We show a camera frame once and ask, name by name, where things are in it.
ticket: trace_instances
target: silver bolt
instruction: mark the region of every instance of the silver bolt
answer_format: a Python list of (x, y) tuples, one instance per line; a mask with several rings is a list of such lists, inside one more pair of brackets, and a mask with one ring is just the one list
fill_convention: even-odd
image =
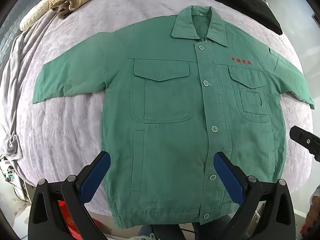
[(257, 178), (255, 176), (249, 176), (248, 180), (250, 182), (256, 182), (257, 181)]
[(75, 181), (75, 179), (76, 179), (76, 176), (75, 176), (75, 175), (70, 175), (70, 176), (68, 177), (68, 181), (69, 181), (69, 182), (73, 182), (73, 181)]
[(279, 184), (282, 185), (282, 186), (284, 186), (284, 185), (285, 185), (285, 180), (284, 180), (284, 179), (280, 179), (280, 180), (279, 180)]
[(45, 183), (45, 179), (40, 179), (39, 181), (38, 181), (38, 184), (39, 185), (43, 185)]

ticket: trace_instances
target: green jacket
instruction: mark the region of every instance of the green jacket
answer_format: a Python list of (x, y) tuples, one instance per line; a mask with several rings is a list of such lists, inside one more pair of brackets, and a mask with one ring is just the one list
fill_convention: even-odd
[(286, 156), (280, 94), (314, 108), (296, 67), (201, 6), (80, 42), (43, 66), (33, 103), (102, 90), (104, 186), (120, 228), (234, 212), (214, 154), (274, 182)]

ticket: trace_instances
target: jeans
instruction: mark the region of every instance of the jeans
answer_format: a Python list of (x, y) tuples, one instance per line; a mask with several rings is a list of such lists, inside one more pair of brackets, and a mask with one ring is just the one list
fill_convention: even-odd
[[(231, 217), (226, 215), (206, 224), (192, 223), (195, 240), (219, 240), (223, 230), (227, 227)], [(186, 240), (179, 225), (152, 225), (156, 237), (161, 240)], [(152, 232), (150, 225), (141, 227), (138, 236), (150, 236)], [(245, 233), (241, 240), (247, 240), (250, 236)]]

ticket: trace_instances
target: bed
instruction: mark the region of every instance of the bed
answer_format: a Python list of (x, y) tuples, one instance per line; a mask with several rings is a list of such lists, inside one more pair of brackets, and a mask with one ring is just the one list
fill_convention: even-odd
[[(79, 173), (100, 152), (100, 119), (108, 95), (100, 92), (52, 98), (33, 105), (34, 84), (42, 65), (97, 32), (112, 32), (152, 17), (177, 14), (189, 5), (212, 6), (223, 20), (267, 44), (302, 71), (284, 34), (279, 36), (215, 0), (92, 0), (65, 20), (49, 11), (13, 44), (4, 75), (8, 78), (14, 72), (17, 82), (14, 88), (0, 88), (3, 98), (4, 90), (11, 91), (10, 98), (3, 99), (9, 111), (0, 120), (2, 126), (8, 126), (3, 148), (23, 180), (32, 185), (41, 178), (49, 182), (64, 180)], [(289, 94), (282, 95), (281, 106), (287, 131), (283, 178), (294, 191), (308, 179), (312, 156), (289, 140), (289, 130), (297, 125), (312, 132), (311, 109)], [(86, 207), (111, 215), (102, 185)]]

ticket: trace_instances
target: jacket collar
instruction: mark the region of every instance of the jacket collar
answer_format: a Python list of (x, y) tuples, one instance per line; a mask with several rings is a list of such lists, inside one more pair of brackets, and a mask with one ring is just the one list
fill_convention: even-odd
[(190, 5), (183, 9), (176, 18), (171, 36), (174, 38), (199, 40), (200, 38), (193, 25), (191, 15), (200, 14), (211, 16), (206, 38), (227, 47), (228, 42), (225, 23), (211, 6), (203, 7)]

